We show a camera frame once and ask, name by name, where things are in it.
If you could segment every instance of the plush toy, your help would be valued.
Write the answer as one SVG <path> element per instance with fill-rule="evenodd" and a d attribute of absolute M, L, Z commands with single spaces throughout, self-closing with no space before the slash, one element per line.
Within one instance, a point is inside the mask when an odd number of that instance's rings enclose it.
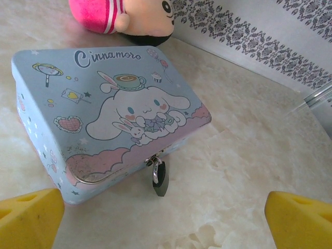
<path fill-rule="evenodd" d="M 86 29 L 123 33 L 141 46 L 158 46 L 174 31 L 169 0 L 69 0 L 74 18 Z"/>

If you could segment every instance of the star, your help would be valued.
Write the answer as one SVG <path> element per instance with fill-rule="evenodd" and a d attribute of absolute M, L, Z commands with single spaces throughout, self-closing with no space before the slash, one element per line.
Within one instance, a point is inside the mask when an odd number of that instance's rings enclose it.
<path fill-rule="evenodd" d="M 87 144 L 88 143 L 88 140 L 86 140 L 85 137 L 83 137 L 82 139 L 80 139 L 81 141 L 81 144 Z"/>
<path fill-rule="evenodd" d="M 31 50 L 31 54 L 37 55 L 39 54 L 39 52 L 37 52 L 36 50 Z"/>

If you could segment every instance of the light blue box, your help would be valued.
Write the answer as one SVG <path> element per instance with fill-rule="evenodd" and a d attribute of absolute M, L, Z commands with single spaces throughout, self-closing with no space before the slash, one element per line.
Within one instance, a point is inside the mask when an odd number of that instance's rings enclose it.
<path fill-rule="evenodd" d="M 211 122 L 155 47 L 19 51 L 12 74 L 22 123 L 68 204 L 101 193 Z"/>

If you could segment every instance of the wallpaper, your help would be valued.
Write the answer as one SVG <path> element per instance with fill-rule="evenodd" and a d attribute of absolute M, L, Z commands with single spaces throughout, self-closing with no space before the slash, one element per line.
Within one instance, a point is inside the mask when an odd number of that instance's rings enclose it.
<path fill-rule="evenodd" d="M 173 0 L 174 36 L 300 91 L 332 82 L 332 0 Z"/>

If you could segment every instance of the marble countertop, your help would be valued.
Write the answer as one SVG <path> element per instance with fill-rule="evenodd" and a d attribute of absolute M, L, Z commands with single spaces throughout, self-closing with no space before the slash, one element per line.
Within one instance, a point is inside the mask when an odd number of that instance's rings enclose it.
<path fill-rule="evenodd" d="M 54 186 L 18 118 L 13 54 L 130 43 L 83 30 L 67 0 L 2 0 L 0 27 L 0 199 L 6 199 Z M 275 248 L 264 216 L 270 191 L 332 202 L 332 142 L 298 93 L 173 38 L 160 49 L 212 123 L 166 158 L 164 198 L 147 184 L 150 170 L 139 171 L 67 206 L 55 249 Z"/>

